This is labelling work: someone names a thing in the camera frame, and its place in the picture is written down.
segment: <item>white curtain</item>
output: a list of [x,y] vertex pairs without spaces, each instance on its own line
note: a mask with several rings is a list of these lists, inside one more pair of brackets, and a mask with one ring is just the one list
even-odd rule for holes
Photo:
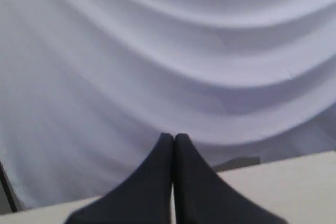
[[0,0],[0,159],[24,206],[104,194],[160,132],[211,164],[336,148],[336,0]]

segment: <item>white table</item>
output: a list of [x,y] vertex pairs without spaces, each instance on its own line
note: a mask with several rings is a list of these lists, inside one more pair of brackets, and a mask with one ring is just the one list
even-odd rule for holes
[[[291,224],[336,223],[336,153],[326,152],[219,174]],[[86,199],[0,217],[1,224],[62,224]]]

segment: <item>white surface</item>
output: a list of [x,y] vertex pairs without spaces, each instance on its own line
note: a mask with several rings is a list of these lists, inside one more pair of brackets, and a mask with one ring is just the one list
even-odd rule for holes
[[[290,224],[334,224],[335,166],[336,153],[329,152],[237,169],[220,176],[254,202],[286,218]],[[62,224],[72,211],[93,200],[0,216],[0,223]]]
[[0,158],[28,208],[106,193],[162,131],[212,164],[335,147],[336,0],[0,0],[0,28]]

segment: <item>draped fabric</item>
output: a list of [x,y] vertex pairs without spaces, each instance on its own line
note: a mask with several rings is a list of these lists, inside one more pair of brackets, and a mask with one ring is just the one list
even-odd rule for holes
[[336,147],[336,0],[0,0],[0,159],[24,206],[103,194],[160,132],[211,164]]

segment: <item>black object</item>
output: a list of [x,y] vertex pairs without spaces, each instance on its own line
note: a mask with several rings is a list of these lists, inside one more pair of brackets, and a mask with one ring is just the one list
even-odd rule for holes
[[115,190],[77,210],[66,224],[169,224],[174,139],[161,134],[138,169]]
[[186,134],[175,138],[173,171],[177,224],[286,224],[218,177]]
[[0,163],[0,181],[1,185],[4,188],[6,198],[8,200],[9,206],[11,207],[12,212],[17,212],[17,207],[15,205],[14,197],[12,195],[12,192],[10,191],[9,184],[7,182],[6,176],[5,176],[5,171],[3,169],[2,164]]

